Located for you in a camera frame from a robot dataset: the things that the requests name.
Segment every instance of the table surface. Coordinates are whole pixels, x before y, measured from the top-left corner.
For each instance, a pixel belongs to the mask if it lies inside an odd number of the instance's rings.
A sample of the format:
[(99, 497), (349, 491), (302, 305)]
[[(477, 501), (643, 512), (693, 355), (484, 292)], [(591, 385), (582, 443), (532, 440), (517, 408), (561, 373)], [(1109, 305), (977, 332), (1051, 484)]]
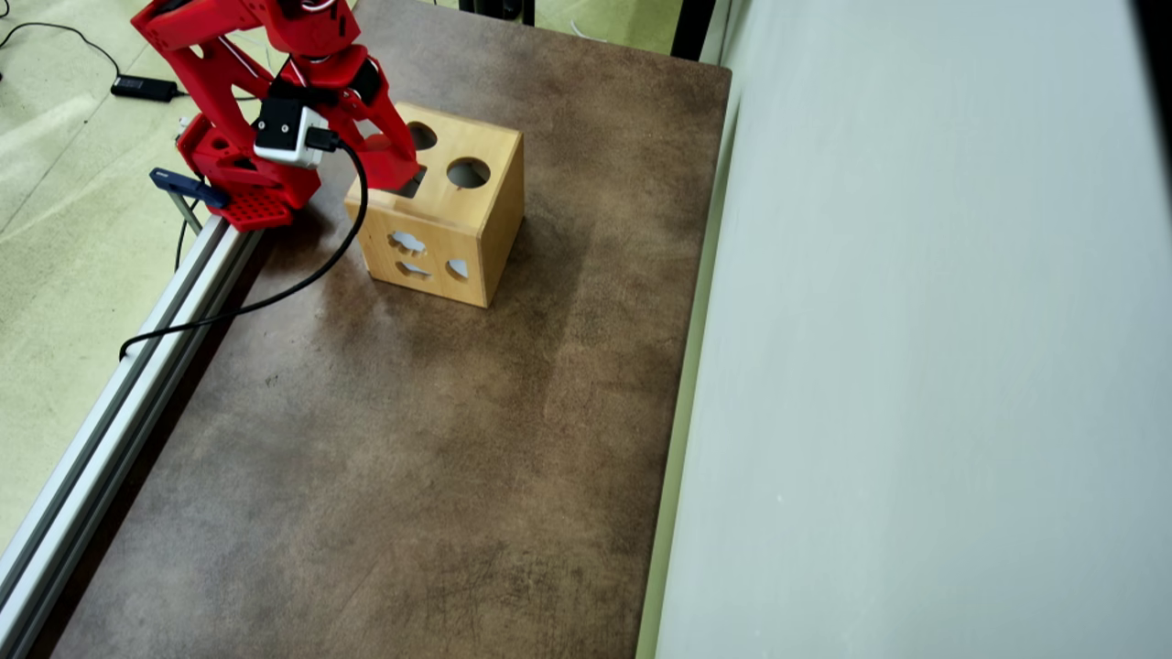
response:
[[(363, 2), (393, 98), (525, 134), (489, 310), (357, 249), (238, 319), (109, 542), (60, 657), (634, 653), (729, 72)], [(348, 229), (322, 170), (248, 294)]]

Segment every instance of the wire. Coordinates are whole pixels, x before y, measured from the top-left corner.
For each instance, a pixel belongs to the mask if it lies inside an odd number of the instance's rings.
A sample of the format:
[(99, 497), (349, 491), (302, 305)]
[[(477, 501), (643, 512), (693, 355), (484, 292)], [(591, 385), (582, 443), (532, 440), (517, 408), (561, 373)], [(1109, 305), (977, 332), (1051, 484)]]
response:
[(179, 244), (175, 246), (175, 271), (179, 272), (179, 260), (183, 258), (183, 237), (188, 235), (188, 220), (183, 220), (183, 229), (179, 230)]
[[(186, 91), (176, 91), (175, 95), (176, 96), (191, 96), (191, 94), (188, 94)], [(232, 100), (233, 101), (255, 101), (257, 97), (255, 96), (232, 96)]]
[(146, 332), (144, 334), (138, 334), (137, 337), (134, 337), (131, 339), (127, 339), (127, 341), (122, 344), (122, 348), (118, 351), (118, 360), (121, 361), (122, 358), (127, 356), (127, 348), (139, 341), (155, 339), (157, 337), (172, 334), (175, 332), (185, 332), (188, 330), (196, 330), (197, 327), (214, 325), (217, 322), (231, 320), (238, 315), (244, 315), (245, 313), (252, 313), (257, 310), (265, 308), (268, 305), (277, 304), (284, 300), (285, 298), (292, 295), (293, 293), (297, 293), (298, 291), (305, 288), (306, 286), (313, 284), (318, 279), (321, 279), (321, 276), (323, 276), (325, 273), (329, 272), (329, 269), (334, 267), (334, 264), (341, 260), (342, 254), (346, 253), (346, 250), (350, 246), (350, 243), (353, 243), (354, 238), (359, 235), (359, 230), (362, 229), (362, 220), (366, 219), (366, 206), (367, 206), (367, 177), (366, 177), (366, 169), (362, 167), (362, 161), (359, 159), (359, 155), (357, 152), (354, 151), (354, 148), (347, 144), (346, 142), (339, 140), (338, 148), (346, 151), (346, 154), (354, 162), (354, 169), (359, 174), (359, 185), (362, 190), (362, 196), (359, 201), (359, 212), (354, 217), (354, 226), (350, 227), (350, 232), (346, 235), (346, 238), (342, 239), (342, 244), (338, 246), (338, 250), (334, 251), (334, 254), (329, 257), (329, 260), (327, 260), (321, 267), (314, 271), (313, 274), (311, 274), (309, 277), (306, 277), (305, 279), (298, 281), (293, 286), (289, 286), (288, 288), (281, 291), (280, 293), (277, 293), (275, 295), (265, 298), (259, 303), (252, 303), (251, 305), (245, 305), (238, 310), (225, 312), (219, 315), (213, 315), (211, 318), (204, 318), (200, 320), (196, 320), (193, 322), (184, 322), (183, 325), (175, 325), (172, 327), (164, 327), (162, 330), (155, 330), (154, 332)]
[[(204, 175), (199, 175), (199, 182), (204, 182)], [(195, 211), (196, 205), (199, 204), (199, 199), (191, 199), (191, 205), (188, 206), (189, 211)], [(175, 246), (175, 271), (179, 272), (179, 259), (183, 257), (183, 237), (188, 235), (188, 218), (183, 218), (183, 227), (179, 229), (179, 243)]]
[[(8, 11), (7, 9), (5, 9), (5, 15), (8, 15)], [(105, 59), (110, 60), (110, 63), (114, 64), (114, 73), (116, 75), (120, 75), (120, 76), (122, 75), (122, 68), (118, 67), (118, 62), (114, 61), (114, 57), (111, 57), (109, 53), (107, 53), (105, 50), (103, 50), (102, 47), (98, 46), (97, 43), (94, 43), (89, 39), (86, 39), (86, 35), (82, 34), (81, 30), (79, 30), (77, 28), (69, 27), (67, 25), (42, 23), (42, 22), (35, 22), (35, 21), (34, 22), (27, 22), (27, 23), (20, 23), (19, 26), (16, 26), (16, 27), (12, 28), (11, 30), (8, 30), (8, 35), (4, 38), (4, 41), (0, 41), (0, 48), (4, 48), (5, 43), (8, 43), (8, 40), (12, 39), (12, 35), (15, 34), (18, 29), (23, 28), (23, 27), (29, 27), (29, 26), (55, 27), (57, 29), (68, 29), (69, 32), (71, 32), (71, 33), (76, 34), (77, 36), (80, 36), (82, 41), (84, 41), (86, 43), (88, 43), (95, 50), (97, 50), (98, 53), (105, 55)]]

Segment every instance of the power adapter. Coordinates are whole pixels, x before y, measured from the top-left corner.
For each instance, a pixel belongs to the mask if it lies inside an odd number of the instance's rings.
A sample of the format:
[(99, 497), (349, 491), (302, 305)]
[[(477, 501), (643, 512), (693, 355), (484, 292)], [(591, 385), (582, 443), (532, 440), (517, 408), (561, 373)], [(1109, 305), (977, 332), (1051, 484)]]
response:
[(120, 75), (110, 86), (110, 94), (170, 103), (171, 98), (180, 96), (179, 86), (170, 80), (157, 77), (138, 77), (137, 75)]

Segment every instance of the wooden shape sorter box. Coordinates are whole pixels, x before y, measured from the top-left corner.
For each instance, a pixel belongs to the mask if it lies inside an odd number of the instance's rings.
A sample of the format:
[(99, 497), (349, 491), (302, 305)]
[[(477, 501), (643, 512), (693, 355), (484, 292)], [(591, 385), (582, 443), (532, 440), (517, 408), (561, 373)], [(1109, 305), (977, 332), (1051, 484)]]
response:
[[(369, 190), (359, 232), (370, 276), (488, 307), (525, 213), (522, 134), (397, 103), (415, 138), (420, 175), (401, 190)], [(357, 215), (355, 181), (346, 208)]]

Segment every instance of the floor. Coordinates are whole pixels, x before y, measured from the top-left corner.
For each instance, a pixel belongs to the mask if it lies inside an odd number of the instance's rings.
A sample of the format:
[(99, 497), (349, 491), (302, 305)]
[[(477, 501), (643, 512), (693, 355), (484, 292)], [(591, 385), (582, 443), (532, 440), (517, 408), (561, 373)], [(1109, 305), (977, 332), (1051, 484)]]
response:
[[(125, 73), (173, 79), (128, 22), (144, 0), (11, 4), (0, 33), (27, 21), (76, 26)], [(537, 26), (572, 33), (573, 21), (591, 38), (667, 53), (679, 7), (537, 0)], [(237, 40), (258, 61), (264, 41), (263, 33)], [(146, 174), (185, 169), (173, 141), (195, 104), (111, 97), (113, 68), (52, 28), (22, 28), (0, 50), (0, 546), (173, 269), (180, 218)]]

